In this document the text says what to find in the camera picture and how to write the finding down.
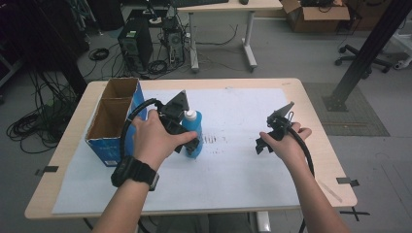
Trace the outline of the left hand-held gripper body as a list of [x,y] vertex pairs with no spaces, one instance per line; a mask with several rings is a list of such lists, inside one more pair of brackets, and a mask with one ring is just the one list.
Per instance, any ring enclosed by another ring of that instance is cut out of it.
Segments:
[[181,121],[185,117],[185,111],[188,110],[189,102],[184,90],[179,92],[167,104],[158,108],[160,121],[169,134],[178,135],[187,131],[181,125]]

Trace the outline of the blue bottle with white cap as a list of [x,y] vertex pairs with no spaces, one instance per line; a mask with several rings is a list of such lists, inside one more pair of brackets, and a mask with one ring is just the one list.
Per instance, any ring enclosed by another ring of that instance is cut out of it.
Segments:
[[182,121],[182,125],[188,131],[195,131],[197,133],[197,139],[199,141],[197,147],[194,150],[186,149],[187,156],[190,158],[196,158],[203,148],[203,135],[202,135],[202,114],[199,111],[188,110],[185,111],[185,117]]

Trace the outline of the person's right hand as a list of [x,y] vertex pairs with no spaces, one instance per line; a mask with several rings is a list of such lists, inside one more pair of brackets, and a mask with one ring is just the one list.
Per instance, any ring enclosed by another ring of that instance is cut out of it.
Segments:
[[265,132],[260,132],[259,136],[274,150],[291,173],[295,171],[310,173],[304,151],[292,133],[288,133],[281,141],[276,141]]

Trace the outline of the person's left hand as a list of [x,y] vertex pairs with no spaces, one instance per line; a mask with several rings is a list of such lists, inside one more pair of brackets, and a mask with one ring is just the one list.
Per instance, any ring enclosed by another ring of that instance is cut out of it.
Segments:
[[146,120],[134,118],[132,124],[136,128],[133,156],[155,171],[177,146],[197,137],[194,131],[178,135],[169,134],[162,125],[157,110],[150,110]]

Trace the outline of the white table mat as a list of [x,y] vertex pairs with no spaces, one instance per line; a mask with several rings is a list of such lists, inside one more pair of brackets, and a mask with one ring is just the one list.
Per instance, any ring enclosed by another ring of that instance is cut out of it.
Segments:
[[[258,132],[270,131],[266,118],[287,105],[281,88],[187,89],[189,106],[203,114],[203,149],[195,158],[173,152],[159,169],[147,215],[296,207],[291,176],[272,152],[256,153]],[[84,135],[67,168],[51,213],[100,215],[116,189],[106,167]]]

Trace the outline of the black wristwatch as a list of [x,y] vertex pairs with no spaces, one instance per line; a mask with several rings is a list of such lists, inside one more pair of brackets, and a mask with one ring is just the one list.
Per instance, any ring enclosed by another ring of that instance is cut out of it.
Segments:
[[149,191],[155,191],[159,174],[148,164],[133,156],[125,156],[112,174],[111,182],[113,186],[120,187],[126,180],[146,183],[149,186]]

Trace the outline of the blue cardboard box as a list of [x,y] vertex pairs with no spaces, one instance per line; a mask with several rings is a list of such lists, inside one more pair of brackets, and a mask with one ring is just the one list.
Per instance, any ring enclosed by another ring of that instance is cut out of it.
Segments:
[[124,123],[144,101],[137,79],[116,78],[107,82],[86,132],[86,143],[104,165],[113,167],[120,161],[120,136]]

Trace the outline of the white table leg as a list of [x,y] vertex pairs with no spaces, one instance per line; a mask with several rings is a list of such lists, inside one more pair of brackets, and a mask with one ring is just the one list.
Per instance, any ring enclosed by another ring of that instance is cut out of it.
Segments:
[[257,232],[271,233],[271,224],[268,212],[256,212]]

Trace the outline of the large black computer tower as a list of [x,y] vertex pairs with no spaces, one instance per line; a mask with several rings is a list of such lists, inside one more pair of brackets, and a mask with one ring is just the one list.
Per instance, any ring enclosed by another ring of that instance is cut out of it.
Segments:
[[118,36],[120,50],[130,71],[146,71],[154,48],[148,21],[142,17],[129,19]]

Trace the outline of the grey floor mat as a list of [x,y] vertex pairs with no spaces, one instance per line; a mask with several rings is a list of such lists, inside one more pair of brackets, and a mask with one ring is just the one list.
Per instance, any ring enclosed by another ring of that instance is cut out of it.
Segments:
[[356,86],[345,105],[344,112],[330,112],[323,101],[336,83],[304,83],[308,97],[329,136],[389,137],[390,133]]

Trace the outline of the black tape strip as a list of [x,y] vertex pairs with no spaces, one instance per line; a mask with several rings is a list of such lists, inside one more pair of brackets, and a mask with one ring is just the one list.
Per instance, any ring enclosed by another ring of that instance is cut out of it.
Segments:
[[351,187],[359,186],[360,183],[358,180],[351,180],[349,177],[346,178],[336,178],[339,184],[349,184]]
[[45,173],[56,173],[59,166],[45,166],[42,169],[37,169],[35,176],[43,177]]

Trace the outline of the black keyboard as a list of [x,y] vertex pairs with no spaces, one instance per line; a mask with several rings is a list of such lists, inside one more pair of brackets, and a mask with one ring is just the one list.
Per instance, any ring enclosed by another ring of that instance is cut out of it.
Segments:
[[212,6],[217,4],[225,4],[228,2],[229,0],[170,0],[170,4],[174,8]]

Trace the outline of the black tape cross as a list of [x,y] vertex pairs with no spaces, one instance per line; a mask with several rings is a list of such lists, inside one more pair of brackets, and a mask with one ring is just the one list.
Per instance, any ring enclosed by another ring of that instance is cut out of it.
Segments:
[[341,215],[350,215],[355,218],[355,221],[360,221],[361,216],[370,216],[369,212],[357,211],[355,207],[352,207],[350,210],[340,211]]

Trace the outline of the open brown cardboard box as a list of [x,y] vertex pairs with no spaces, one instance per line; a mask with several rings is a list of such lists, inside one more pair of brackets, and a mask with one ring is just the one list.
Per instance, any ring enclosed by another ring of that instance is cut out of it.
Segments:
[[341,21],[350,19],[343,0],[280,0],[293,32],[334,32]]

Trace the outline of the wooden desk with white legs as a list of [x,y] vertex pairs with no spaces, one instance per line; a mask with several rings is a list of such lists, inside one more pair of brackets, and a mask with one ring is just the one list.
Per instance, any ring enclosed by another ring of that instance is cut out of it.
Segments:
[[225,3],[178,8],[179,13],[189,15],[189,61],[191,71],[193,73],[199,71],[199,52],[196,49],[195,27],[200,25],[216,26],[222,22],[247,25],[245,37],[242,39],[242,48],[248,59],[249,69],[253,72],[258,66],[250,45],[255,13],[282,9],[283,6],[280,0],[248,0],[246,5],[243,5],[240,0],[228,0]]

